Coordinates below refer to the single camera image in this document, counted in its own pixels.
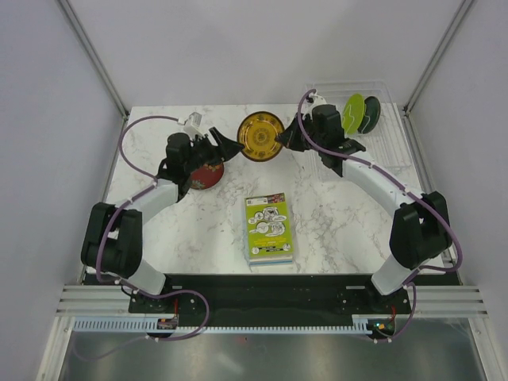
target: white connector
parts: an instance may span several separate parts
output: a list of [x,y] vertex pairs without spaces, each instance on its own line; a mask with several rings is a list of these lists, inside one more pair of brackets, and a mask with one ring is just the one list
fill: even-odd
[[203,136],[203,133],[199,130],[199,125],[201,125],[202,115],[200,113],[192,113],[189,115],[185,124],[183,125],[183,131],[189,135],[191,139],[194,139],[196,135],[199,137]]

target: red plate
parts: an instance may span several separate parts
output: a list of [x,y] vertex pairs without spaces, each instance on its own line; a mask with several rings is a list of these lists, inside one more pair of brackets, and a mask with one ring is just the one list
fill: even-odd
[[219,182],[223,175],[224,164],[219,164],[215,167],[205,165],[197,171],[192,172],[192,175],[190,175],[192,179],[190,187],[198,190],[211,188]]

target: white wall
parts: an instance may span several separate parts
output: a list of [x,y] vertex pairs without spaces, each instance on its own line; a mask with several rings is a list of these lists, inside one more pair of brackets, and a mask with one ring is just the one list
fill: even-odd
[[418,101],[437,189],[508,355],[508,2],[476,2]]
[[121,119],[53,0],[3,0],[0,51],[0,379],[28,381]]
[[130,106],[297,102],[384,79],[404,102],[460,0],[71,0]]

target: red wire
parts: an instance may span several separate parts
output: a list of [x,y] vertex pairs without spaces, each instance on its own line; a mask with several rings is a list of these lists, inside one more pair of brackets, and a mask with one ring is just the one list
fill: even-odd
[[395,306],[391,306],[391,318],[390,318],[390,323],[395,320],[395,316],[397,315],[397,310],[395,309]]

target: green plate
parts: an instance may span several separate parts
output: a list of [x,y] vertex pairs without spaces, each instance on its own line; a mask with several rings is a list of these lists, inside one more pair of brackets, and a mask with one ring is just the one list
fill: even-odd
[[365,114],[365,101],[361,94],[353,94],[342,111],[342,128],[352,135],[360,127]]
[[360,127],[359,133],[369,133],[378,124],[379,116],[381,115],[381,103],[376,97],[365,98],[365,115]]

